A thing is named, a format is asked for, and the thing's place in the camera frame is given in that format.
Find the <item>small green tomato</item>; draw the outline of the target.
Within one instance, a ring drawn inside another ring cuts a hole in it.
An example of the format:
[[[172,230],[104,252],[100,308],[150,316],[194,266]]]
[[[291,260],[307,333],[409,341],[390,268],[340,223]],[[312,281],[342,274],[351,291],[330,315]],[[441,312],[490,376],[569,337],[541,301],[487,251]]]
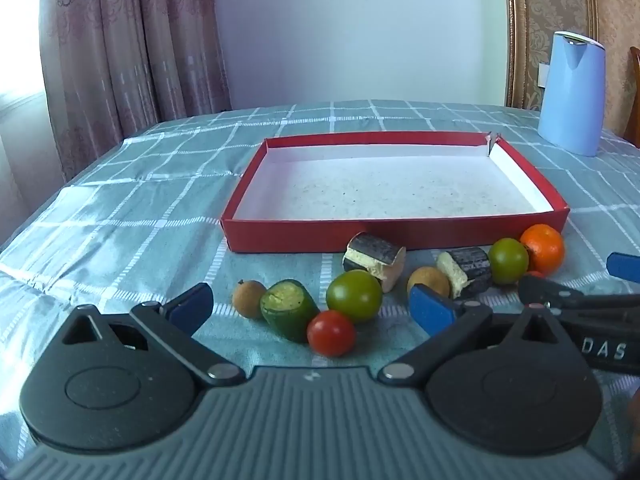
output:
[[[497,285],[512,285],[528,270],[529,254],[515,238],[497,240],[488,252],[492,280]]]

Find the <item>orange tangerine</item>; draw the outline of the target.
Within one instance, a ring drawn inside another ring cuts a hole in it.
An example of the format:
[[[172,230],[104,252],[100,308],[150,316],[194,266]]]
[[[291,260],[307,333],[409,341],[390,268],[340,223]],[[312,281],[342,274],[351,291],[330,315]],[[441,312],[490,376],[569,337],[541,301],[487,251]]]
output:
[[[550,275],[562,266],[565,258],[564,240],[552,226],[531,226],[521,235],[520,243],[529,254],[529,270]]]

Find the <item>eggplant piece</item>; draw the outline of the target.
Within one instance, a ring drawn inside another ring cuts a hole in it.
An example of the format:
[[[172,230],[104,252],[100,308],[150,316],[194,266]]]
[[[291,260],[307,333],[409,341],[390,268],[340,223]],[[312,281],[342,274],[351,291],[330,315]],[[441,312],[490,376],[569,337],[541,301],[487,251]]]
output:
[[[492,284],[488,255],[479,247],[441,252],[436,258],[436,268],[448,278],[452,299],[481,294]]]
[[[342,259],[344,271],[363,270],[376,278],[384,294],[396,285],[404,270],[407,249],[366,232],[347,244]]]

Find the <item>brown longan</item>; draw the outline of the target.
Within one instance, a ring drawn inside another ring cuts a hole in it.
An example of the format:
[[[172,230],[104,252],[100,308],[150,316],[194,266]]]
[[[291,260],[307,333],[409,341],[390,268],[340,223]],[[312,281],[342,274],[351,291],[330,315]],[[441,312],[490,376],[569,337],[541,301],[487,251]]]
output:
[[[411,273],[407,282],[407,295],[410,295],[411,289],[416,285],[424,285],[437,292],[440,296],[450,296],[449,278],[434,266],[420,266],[420,268]]]
[[[232,292],[231,304],[243,318],[262,318],[260,300],[266,292],[265,286],[258,281],[239,281]]]

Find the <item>large green tomato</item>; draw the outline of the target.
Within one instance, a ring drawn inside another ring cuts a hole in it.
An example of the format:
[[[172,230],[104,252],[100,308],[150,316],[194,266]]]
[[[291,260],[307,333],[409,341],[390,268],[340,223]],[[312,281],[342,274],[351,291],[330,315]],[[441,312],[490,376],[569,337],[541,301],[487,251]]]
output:
[[[346,315],[354,324],[373,320],[381,309],[380,282],[363,270],[351,270],[334,278],[326,290],[326,306]]]

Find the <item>green cucumber piece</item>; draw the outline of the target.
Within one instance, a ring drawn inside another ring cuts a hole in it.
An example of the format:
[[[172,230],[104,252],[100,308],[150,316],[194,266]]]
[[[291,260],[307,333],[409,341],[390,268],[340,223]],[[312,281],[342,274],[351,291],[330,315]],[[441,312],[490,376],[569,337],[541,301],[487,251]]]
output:
[[[269,326],[296,344],[306,344],[307,327],[320,313],[306,287],[295,280],[272,285],[260,298],[259,305]]]

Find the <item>teal checked tablecloth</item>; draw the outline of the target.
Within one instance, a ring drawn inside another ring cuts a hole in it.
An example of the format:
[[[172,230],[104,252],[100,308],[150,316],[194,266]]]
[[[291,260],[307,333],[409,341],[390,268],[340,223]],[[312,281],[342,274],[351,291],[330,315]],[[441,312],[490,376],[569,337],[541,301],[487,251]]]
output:
[[[580,157],[538,136],[531,110],[491,105],[363,100],[232,110],[161,122],[127,139],[51,197],[1,252],[1,465],[32,441],[18,409],[26,377],[74,307],[126,312],[205,282],[212,317],[196,335],[242,367],[320,367],[322,356],[232,311],[234,285],[294,278],[322,301],[337,254],[238,255],[219,219],[267,138],[325,132],[449,130],[500,134],[570,205],[566,258],[556,276],[588,294],[628,294],[611,278],[612,252],[639,249],[639,152],[605,133]]]

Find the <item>light blue kettle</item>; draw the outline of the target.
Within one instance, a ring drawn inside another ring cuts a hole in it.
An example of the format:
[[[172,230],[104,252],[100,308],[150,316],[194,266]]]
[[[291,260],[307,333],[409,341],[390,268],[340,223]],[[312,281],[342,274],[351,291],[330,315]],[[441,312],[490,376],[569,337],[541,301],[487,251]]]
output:
[[[604,122],[605,48],[577,32],[553,34],[538,134],[575,155],[597,154]]]

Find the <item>red cardboard box tray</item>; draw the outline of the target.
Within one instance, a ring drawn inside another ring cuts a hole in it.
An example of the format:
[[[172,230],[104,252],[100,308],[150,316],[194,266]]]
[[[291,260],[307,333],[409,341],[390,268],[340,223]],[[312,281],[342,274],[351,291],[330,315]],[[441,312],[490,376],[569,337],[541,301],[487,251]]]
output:
[[[497,133],[370,131],[268,138],[220,217],[232,252],[344,252],[361,232],[432,249],[490,245],[570,206]]]

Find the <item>pink patterned curtain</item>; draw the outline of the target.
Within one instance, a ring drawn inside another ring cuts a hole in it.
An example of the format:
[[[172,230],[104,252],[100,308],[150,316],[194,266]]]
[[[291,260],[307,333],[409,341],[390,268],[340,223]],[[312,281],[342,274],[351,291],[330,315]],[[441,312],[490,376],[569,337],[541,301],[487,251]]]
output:
[[[40,0],[39,31],[67,179],[159,122],[230,110],[215,0]]]

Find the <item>white wall socket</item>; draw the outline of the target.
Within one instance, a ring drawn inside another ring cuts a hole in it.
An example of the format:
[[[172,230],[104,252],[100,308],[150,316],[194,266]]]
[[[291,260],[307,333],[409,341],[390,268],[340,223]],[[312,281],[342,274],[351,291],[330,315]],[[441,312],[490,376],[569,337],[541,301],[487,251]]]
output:
[[[537,86],[539,88],[544,88],[547,85],[549,73],[549,65],[547,63],[540,63],[538,65],[538,76],[537,76]]]

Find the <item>gold wall moulding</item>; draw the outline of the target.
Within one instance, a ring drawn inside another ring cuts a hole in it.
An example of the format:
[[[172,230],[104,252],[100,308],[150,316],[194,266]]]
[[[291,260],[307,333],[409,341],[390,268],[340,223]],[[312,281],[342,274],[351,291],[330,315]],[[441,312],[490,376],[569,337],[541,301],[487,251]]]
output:
[[[506,0],[508,16],[508,78],[506,105],[538,110],[540,63],[550,61],[555,32],[599,37],[597,0]]]

